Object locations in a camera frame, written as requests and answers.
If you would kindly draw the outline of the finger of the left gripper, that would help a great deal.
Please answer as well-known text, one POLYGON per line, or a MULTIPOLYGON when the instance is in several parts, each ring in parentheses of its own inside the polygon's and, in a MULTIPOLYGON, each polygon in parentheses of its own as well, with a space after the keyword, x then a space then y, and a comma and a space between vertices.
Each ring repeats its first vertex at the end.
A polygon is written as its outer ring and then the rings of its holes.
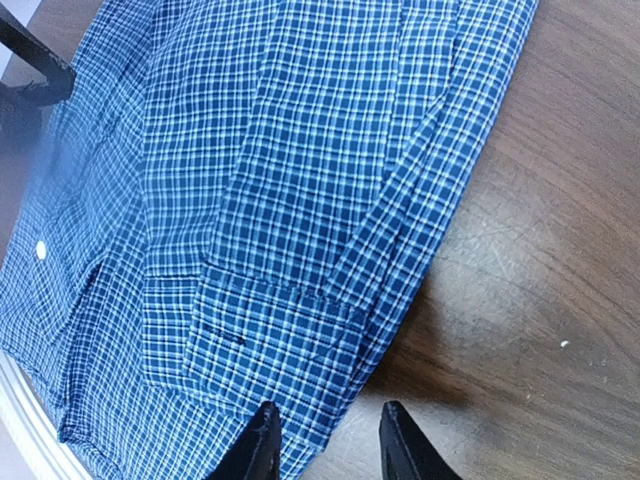
POLYGON ((1 99, 13 105, 50 106, 69 99, 76 73, 61 57, 24 27, 1 5, 1 43, 44 77, 44 83, 8 87, 1 84, 1 99))

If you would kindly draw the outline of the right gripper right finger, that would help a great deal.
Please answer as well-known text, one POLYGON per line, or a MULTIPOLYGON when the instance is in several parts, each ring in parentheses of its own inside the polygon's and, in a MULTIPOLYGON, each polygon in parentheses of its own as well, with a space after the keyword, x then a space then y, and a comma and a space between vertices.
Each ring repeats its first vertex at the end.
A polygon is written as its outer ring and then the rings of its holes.
POLYGON ((450 478, 450 467, 399 401, 383 405, 379 439, 384 479, 450 478))

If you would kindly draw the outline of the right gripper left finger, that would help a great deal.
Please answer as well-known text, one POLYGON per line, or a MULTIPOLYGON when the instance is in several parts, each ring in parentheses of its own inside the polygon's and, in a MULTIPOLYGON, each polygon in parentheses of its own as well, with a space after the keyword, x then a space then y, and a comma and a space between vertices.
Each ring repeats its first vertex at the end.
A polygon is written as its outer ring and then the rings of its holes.
POLYGON ((282 433, 279 409, 265 401, 207 480, 277 480, 282 433))

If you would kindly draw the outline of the aluminium front rail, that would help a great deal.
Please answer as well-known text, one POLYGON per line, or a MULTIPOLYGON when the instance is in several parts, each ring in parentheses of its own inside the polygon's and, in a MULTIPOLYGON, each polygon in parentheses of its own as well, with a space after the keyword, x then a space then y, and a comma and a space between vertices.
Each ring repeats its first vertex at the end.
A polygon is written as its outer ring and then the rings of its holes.
POLYGON ((36 479, 92 479, 57 432, 27 375, 1 354, 1 420, 36 479))

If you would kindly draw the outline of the blue checked long sleeve shirt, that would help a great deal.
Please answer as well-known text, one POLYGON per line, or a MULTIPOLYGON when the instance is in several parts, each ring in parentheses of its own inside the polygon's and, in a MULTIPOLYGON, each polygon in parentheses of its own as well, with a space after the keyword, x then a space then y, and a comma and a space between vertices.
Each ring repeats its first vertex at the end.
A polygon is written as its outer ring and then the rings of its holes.
POLYGON ((396 335, 533 1, 107 1, 1 270, 1 346, 100 479, 298 478, 396 335))

